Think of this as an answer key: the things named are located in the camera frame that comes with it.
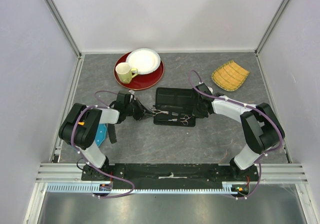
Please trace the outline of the black handled comb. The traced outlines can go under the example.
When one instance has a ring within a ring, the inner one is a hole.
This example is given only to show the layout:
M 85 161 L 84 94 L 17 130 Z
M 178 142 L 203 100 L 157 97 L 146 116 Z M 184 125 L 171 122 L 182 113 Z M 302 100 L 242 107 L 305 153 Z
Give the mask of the black handled comb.
M 107 126 L 108 137 L 111 144 L 117 143 L 116 129 L 114 124 L 108 124 Z

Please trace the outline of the black zip tool case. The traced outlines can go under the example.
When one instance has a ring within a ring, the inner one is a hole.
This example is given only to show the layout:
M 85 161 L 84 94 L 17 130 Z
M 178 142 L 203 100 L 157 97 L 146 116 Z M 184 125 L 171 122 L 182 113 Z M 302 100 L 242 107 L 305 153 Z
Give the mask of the black zip tool case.
M 153 117 L 155 125 L 195 127 L 196 118 L 192 115 L 192 111 L 196 97 L 192 89 L 158 87 L 155 96 L 153 106 L 169 112 L 169 115 L 159 114 Z M 187 126 L 182 125 L 179 121 L 168 122 L 169 119 L 180 119 L 184 115 L 192 116 Z

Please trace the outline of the silver hair scissors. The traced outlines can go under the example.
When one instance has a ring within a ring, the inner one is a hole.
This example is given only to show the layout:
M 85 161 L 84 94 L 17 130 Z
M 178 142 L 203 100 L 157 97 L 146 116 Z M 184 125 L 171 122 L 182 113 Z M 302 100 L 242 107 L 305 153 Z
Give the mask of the silver hair scissors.
M 169 119 L 168 122 L 178 122 L 179 121 L 182 125 L 187 126 L 187 125 L 189 125 L 189 120 L 191 118 L 192 118 L 192 116 L 184 115 L 180 119 L 178 119 L 178 118 Z

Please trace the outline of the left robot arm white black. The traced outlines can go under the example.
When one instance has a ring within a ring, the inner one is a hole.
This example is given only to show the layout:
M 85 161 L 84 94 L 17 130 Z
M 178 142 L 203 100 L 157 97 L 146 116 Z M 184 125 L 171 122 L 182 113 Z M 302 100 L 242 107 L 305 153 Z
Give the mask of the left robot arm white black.
M 75 103 L 59 128 L 59 138 L 77 150 L 87 165 L 93 167 L 92 174 L 98 180 L 109 177 L 109 160 L 100 151 L 96 143 L 96 134 L 100 124 L 106 124 L 112 143 L 116 142 L 113 132 L 115 124 L 120 124 L 127 117 L 136 121 L 154 116 L 151 109 L 145 107 L 130 91 L 119 91 L 116 100 L 110 105 L 87 106 Z

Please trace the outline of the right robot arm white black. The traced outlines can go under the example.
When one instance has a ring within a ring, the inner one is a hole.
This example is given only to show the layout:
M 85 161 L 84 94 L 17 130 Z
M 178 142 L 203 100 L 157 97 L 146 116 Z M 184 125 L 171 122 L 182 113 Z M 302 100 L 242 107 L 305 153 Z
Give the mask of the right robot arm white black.
M 269 104 L 252 105 L 226 95 L 214 95 L 205 83 L 194 90 L 198 96 L 194 116 L 223 115 L 242 125 L 246 145 L 230 161 L 229 175 L 233 180 L 242 180 L 257 160 L 274 147 L 282 146 L 285 132 Z

